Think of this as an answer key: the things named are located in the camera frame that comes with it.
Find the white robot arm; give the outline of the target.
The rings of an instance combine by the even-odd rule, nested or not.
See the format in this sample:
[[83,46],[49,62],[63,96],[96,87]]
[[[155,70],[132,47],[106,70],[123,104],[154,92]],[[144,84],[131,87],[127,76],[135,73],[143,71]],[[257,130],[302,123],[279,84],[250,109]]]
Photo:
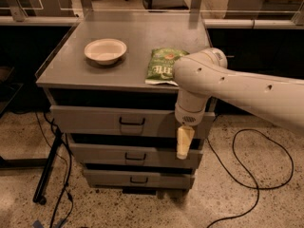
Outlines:
[[179,58],[173,79],[179,87],[175,117],[181,124],[177,130],[181,160],[187,158],[194,127],[212,97],[294,133],[304,133],[303,80],[230,70],[224,53],[213,47]]

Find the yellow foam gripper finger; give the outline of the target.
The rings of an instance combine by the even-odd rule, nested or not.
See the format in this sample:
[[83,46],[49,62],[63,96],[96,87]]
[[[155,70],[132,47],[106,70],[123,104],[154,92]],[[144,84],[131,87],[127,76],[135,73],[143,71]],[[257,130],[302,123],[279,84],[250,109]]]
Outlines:
[[182,125],[177,130],[177,158],[185,160],[187,158],[191,142],[194,138],[195,130],[192,126]]

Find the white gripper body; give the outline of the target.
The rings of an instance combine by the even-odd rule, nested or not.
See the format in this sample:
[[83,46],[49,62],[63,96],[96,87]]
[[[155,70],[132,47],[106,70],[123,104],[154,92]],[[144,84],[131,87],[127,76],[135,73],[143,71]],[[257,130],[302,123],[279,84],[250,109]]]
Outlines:
[[182,125],[196,126],[202,121],[204,110],[199,112],[189,112],[175,104],[175,118]]

